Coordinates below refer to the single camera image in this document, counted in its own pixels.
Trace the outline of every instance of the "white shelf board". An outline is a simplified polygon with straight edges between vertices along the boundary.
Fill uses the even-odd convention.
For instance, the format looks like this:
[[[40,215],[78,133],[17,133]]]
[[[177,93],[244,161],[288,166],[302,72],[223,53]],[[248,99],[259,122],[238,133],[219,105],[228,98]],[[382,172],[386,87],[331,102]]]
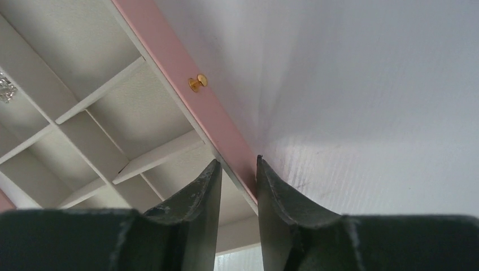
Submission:
[[[7,152],[6,154],[0,157],[0,164],[4,163],[6,160],[14,157],[15,155],[25,150],[26,148],[35,144],[37,141],[39,141],[41,138],[43,138],[47,134],[51,133],[53,130],[54,130],[54,127],[52,125],[48,125],[47,127],[41,129],[40,131],[38,131],[36,134],[31,136],[24,142],[16,145],[12,150],[10,150],[9,152]],[[5,138],[2,135],[0,135],[0,138],[2,139],[2,141],[5,140]]]
[[[165,196],[158,190],[156,187],[151,183],[150,179],[146,177],[144,173],[140,173],[140,176],[145,180],[145,182],[150,186],[150,188],[153,190],[153,192],[158,196],[163,201],[165,201]]]
[[[213,158],[210,149],[204,145],[185,152],[144,174],[151,184],[162,192],[164,197],[169,198],[196,179]],[[219,225],[222,226],[254,215],[255,213],[233,181],[223,172]]]
[[[101,178],[98,178],[73,192],[64,201],[62,201],[60,205],[58,205],[58,208],[71,208],[76,206],[81,202],[93,197],[94,195],[97,195],[106,187],[106,183]]]
[[[114,88],[117,84],[125,81],[128,77],[132,76],[138,68],[145,63],[143,57],[139,57],[135,60],[132,64],[128,65],[124,68],[121,72],[116,74],[112,79],[108,80],[105,84],[100,86],[97,90],[89,94],[83,100],[81,100],[78,104],[73,106],[70,110],[65,112],[65,114],[61,115],[56,120],[57,124],[62,124],[74,115],[80,113],[81,111],[85,110],[87,107],[91,106],[94,102],[101,99],[105,96],[112,88]]]
[[[84,200],[78,205],[83,208],[122,208],[122,209],[131,209],[131,204],[129,204],[124,198],[122,198],[116,190],[110,186],[106,186],[101,189],[97,194],[92,197]]]
[[[113,180],[128,164],[128,159],[87,112],[80,112],[60,125],[60,129],[85,161],[104,180]]]
[[[0,70],[45,117],[56,119],[76,104],[65,84],[1,15],[0,32]]]
[[[28,150],[62,180],[72,191],[91,183],[98,175],[68,142],[59,129],[55,129]]]
[[[148,171],[158,165],[172,160],[190,150],[203,146],[204,143],[196,131],[190,131],[165,145],[159,146],[138,158],[133,159],[113,180],[119,184],[135,175]]]

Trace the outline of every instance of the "cubby shelf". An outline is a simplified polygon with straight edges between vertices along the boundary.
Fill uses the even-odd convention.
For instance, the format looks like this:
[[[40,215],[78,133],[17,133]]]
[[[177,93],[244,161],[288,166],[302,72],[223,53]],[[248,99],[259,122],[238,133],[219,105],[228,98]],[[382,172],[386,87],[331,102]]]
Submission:
[[[72,37],[65,31],[56,41],[63,47],[55,51],[41,38],[48,34],[44,29],[0,16],[0,71],[18,88],[9,104],[0,103],[0,188],[17,208],[143,212],[186,186],[214,158],[144,52],[106,7],[90,2],[104,12],[96,22],[108,21],[103,27],[110,32],[82,40],[82,48],[69,47]],[[102,33],[101,26],[95,31]],[[108,62],[110,48],[119,58]],[[58,62],[73,50],[85,54],[88,61],[78,63],[91,63],[92,70]],[[259,242],[255,234],[247,242],[235,237],[256,233],[257,219],[223,176],[218,253]]]

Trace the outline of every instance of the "white shelf unit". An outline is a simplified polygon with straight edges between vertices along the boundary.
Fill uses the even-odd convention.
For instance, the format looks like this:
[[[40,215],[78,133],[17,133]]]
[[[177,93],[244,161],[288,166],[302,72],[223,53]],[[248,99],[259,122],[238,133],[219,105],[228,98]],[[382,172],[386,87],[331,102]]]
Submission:
[[[138,51],[82,85],[2,16],[0,37],[0,71],[19,89],[0,103],[0,183],[18,208],[143,212],[214,158]],[[259,242],[254,212],[223,177],[218,253]]]

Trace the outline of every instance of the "shelf divider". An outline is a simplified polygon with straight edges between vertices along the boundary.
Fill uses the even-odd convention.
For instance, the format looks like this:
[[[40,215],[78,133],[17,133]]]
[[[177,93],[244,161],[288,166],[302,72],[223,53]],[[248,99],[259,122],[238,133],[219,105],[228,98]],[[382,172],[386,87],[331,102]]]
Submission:
[[[128,182],[115,185],[115,188],[133,208],[140,212],[144,212],[162,202],[140,176],[134,176]]]
[[[150,188],[153,190],[153,192],[155,192],[155,194],[158,196],[158,198],[160,198],[163,202],[166,199],[165,196],[162,193],[160,193],[160,191],[158,191],[158,189],[156,189],[156,187],[150,182],[150,180],[148,179],[148,177],[145,176],[144,173],[140,173],[140,176],[143,178],[143,180],[145,180],[145,182],[150,186]]]
[[[45,128],[41,129],[38,131],[36,134],[25,140],[24,142],[16,145],[12,150],[4,154],[3,156],[0,157],[0,164],[4,163],[8,159],[14,157],[15,155],[21,153],[22,151],[26,150],[28,147],[31,145],[35,144],[38,142],[43,136],[49,134],[51,131],[53,131],[54,127],[52,125],[47,125]]]
[[[85,161],[105,180],[111,181],[128,164],[128,159],[86,112],[60,126]]]
[[[37,203],[30,195],[23,191],[16,183],[0,172],[0,189],[12,201],[16,209],[39,209]]]
[[[42,208],[55,208],[72,192],[28,150],[1,164],[0,172]]]
[[[66,208],[73,207],[79,204],[80,202],[83,202],[93,197],[105,187],[106,187],[106,183],[101,178],[98,178],[94,180],[93,182],[73,192],[64,201],[62,201],[60,205],[58,205],[58,208],[66,209]]]
[[[135,159],[116,176],[114,184],[119,184],[135,175],[161,165],[190,150],[203,146],[203,141],[195,130],[177,137]]]
[[[10,133],[7,128],[0,124],[0,164],[2,164],[2,160],[20,144],[20,141]]]

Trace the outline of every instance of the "shelf compartment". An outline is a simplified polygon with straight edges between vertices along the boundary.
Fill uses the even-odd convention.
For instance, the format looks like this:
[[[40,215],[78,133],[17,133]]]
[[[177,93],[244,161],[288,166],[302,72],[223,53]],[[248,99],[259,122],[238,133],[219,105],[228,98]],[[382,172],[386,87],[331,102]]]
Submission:
[[[72,192],[29,150],[1,164],[0,172],[42,208],[55,208]]]
[[[140,212],[144,212],[162,202],[141,176],[134,176],[126,182],[115,185],[115,188],[133,208]]]
[[[130,160],[193,130],[148,65],[88,111]]]
[[[0,172],[0,189],[13,202],[17,209],[37,209],[41,206],[25,191],[19,188],[11,179]]]
[[[203,145],[204,143],[196,131],[188,132],[130,161],[113,180],[113,183],[117,185]]]
[[[111,182],[128,164],[121,153],[87,112],[80,112],[59,126],[86,163]]]
[[[34,136],[49,124],[22,91],[17,91],[10,103],[0,102],[0,121],[20,142]]]
[[[58,205],[58,208],[71,208],[77,206],[80,203],[88,200],[89,198],[99,194],[103,189],[107,187],[104,180],[98,178],[93,182],[83,186],[82,188],[73,192],[62,203]]]
[[[144,65],[144,63],[145,63],[145,60],[143,57],[140,57],[137,60],[135,60],[132,64],[128,65],[121,72],[116,74],[112,79],[108,80],[102,86],[97,88],[94,92],[90,93],[83,100],[78,102],[75,106],[70,108],[63,115],[61,115],[61,117],[59,117],[56,120],[56,123],[62,124],[68,119],[72,118],[74,115],[77,115],[81,111],[85,110],[87,107],[91,106],[94,102],[104,97],[116,85],[122,83],[123,81],[133,76],[138,71],[139,67]]]
[[[0,71],[19,92],[23,91],[33,106],[41,108],[46,118],[56,119],[72,108],[76,99],[70,90],[1,15],[0,32]]]
[[[6,152],[5,154],[3,154],[2,156],[0,156],[0,164],[4,163],[6,160],[14,157],[15,155],[19,154],[20,152],[22,152],[23,150],[25,150],[26,148],[30,147],[31,145],[35,144],[36,142],[38,142],[39,140],[41,140],[41,138],[43,138],[44,136],[46,136],[47,134],[51,133],[52,131],[54,130],[54,127],[52,125],[48,125],[47,127],[41,129],[40,131],[38,131],[36,134],[32,135],[30,138],[28,138],[27,140],[25,140],[24,142],[20,143],[20,144],[17,144],[15,145],[14,148],[12,148],[10,151]],[[0,127],[0,138],[2,138],[2,142],[4,141],[5,137],[3,137],[3,135],[1,134],[2,132],[2,127]]]
[[[60,130],[46,135],[28,150],[72,191],[98,178]]]

